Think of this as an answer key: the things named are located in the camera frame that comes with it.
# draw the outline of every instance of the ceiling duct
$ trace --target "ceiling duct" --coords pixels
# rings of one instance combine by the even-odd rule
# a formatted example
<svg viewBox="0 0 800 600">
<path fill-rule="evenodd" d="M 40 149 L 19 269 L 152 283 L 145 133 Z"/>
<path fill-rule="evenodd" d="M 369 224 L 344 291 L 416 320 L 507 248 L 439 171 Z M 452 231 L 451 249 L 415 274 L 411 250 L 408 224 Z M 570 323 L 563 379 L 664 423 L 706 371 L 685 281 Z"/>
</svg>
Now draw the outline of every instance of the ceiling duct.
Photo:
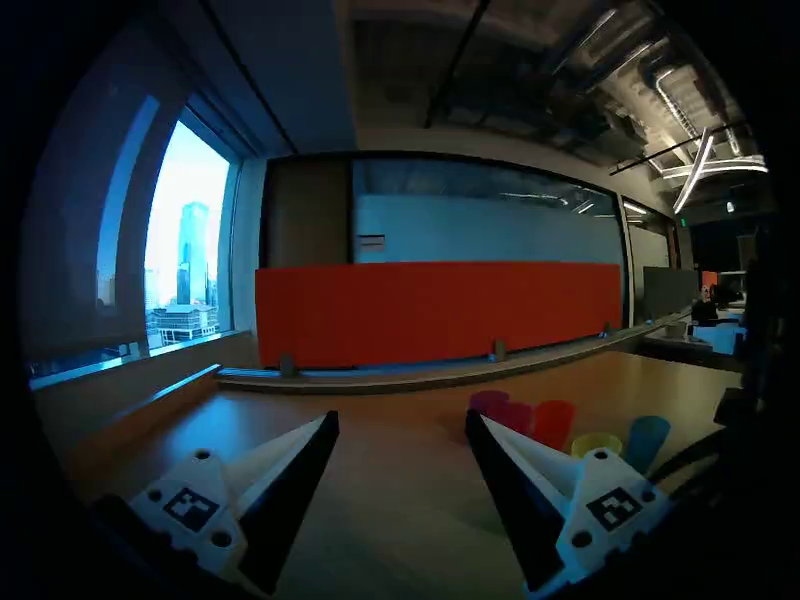
<svg viewBox="0 0 800 600">
<path fill-rule="evenodd" d="M 602 58 L 574 88 L 578 94 L 585 94 L 608 79 L 614 72 L 629 62 L 639 58 L 662 36 L 655 23 L 648 22 L 628 32 L 613 51 Z"/>
<path fill-rule="evenodd" d="M 667 107 L 669 113 L 678 122 L 689 137 L 697 137 L 697 128 L 678 104 L 677 100 L 664 89 L 662 81 L 675 69 L 682 66 L 672 52 L 667 49 L 650 60 L 639 63 L 639 75 L 644 84 L 658 96 Z"/>
<path fill-rule="evenodd" d="M 616 14 L 617 9 L 610 8 L 606 2 L 591 3 L 572 28 L 548 50 L 538 67 L 539 72 L 555 75 Z"/>
</svg>

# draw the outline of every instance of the office desk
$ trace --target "office desk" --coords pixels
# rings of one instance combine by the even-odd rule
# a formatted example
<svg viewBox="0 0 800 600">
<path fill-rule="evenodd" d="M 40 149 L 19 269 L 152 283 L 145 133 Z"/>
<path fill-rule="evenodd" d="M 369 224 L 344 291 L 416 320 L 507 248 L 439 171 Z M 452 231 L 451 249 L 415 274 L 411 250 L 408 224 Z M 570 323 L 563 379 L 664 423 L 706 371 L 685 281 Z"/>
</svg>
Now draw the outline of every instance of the office desk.
<svg viewBox="0 0 800 600">
<path fill-rule="evenodd" d="M 663 461 L 717 429 L 735 373 L 606 352 L 491 384 L 381 396 L 218 390 L 114 455 L 79 484 L 84 499 L 138 492 L 198 447 L 232 459 L 338 410 L 341 433 L 278 581 L 283 598 L 521 598 L 522 573 L 464 438 L 469 396 L 577 406 L 573 436 L 623 440 L 643 414 L 669 419 Z"/>
</svg>

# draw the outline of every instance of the glass wall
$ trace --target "glass wall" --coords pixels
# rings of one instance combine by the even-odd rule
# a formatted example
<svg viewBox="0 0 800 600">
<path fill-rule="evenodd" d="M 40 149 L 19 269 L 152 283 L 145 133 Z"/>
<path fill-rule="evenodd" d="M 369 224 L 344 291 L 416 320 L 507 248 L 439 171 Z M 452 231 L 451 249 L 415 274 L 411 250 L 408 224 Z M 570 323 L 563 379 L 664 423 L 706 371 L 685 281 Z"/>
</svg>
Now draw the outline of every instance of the glass wall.
<svg viewBox="0 0 800 600">
<path fill-rule="evenodd" d="M 218 248 L 231 164 L 178 122 L 156 184 L 144 260 L 151 349 L 218 333 Z"/>
<path fill-rule="evenodd" d="M 622 206 L 631 240 L 634 323 L 647 318 L 644 308 L 644 268 L 678 268 L 678 246 L 672 219 L 623 196 Z"/>
<path fill-rule="evenodd" d="M 626 261 L 617 198 L 555 175 L 478 162 L 353 164 L 354 262 Z"/>
</svg>

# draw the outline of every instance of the orange partition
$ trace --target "orange partition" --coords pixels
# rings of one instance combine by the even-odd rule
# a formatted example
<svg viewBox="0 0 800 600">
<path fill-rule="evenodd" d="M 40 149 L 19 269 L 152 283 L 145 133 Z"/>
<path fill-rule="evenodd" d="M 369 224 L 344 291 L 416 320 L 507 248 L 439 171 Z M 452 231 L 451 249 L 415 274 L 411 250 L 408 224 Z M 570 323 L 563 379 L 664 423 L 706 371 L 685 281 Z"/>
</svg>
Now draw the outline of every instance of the orange partition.
<svg viewBox="0 0 800 600">
<path fill-rule="evenodd" d="M 702 280 L 703 285 L 707 285 L 708 289 L 711 289 L 712 285 L 719 283 L 719 273 L 715 273 L 714 271 L 703 271 Z"/>
<path fill-rule="evenodd" d="M 617 265 L 420 262 L 259 269 L 263 366 L 414 363 L 520 350 L 620 327 Z"/>
</svg>

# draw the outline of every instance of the building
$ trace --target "building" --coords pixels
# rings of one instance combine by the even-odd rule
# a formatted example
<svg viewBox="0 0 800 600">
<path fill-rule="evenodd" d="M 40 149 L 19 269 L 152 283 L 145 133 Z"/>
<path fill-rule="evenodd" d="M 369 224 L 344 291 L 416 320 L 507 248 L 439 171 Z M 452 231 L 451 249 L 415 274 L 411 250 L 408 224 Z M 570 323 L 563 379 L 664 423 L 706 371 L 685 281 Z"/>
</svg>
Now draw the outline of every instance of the building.
<svg viewBox="0 0 800 600">
<path fill-rule="evenodd" d="M 209 306 L 218 306 L 219 299 L 217 297 L 217 282 L 214 279 L 209 280 L 208 282 L 208 299 L 206 304 Z"/>
<path fill-rule="evenodd" d="M 189 284 L 189 263 L 183 262 L 178 265 L 178 295 L 176 304 L 191 304 L 191 291 Z"/>
<path fill-rule="evenodd" d="M 105 306 L 114 306 L 116 301 L 116 277 L 97 272 L 97 299 Z"/>
<path fill-rule="evenodd" d="M 168 346 L 219 333 L 217 308 L 205 304 L 172 304 L 153 310 L 161 345 Z"/>
<path fill-rule="evenodd" d="M 205 304 L 208 261 L 208 207 L 192 202 L 183 207 L 178 236 L 178 304 Z"/>
<path fill-rule="evenodd" d="M 144 270 L 144 309 L 151 310 L 158 306 L 158 271 Z"/>
</svg>

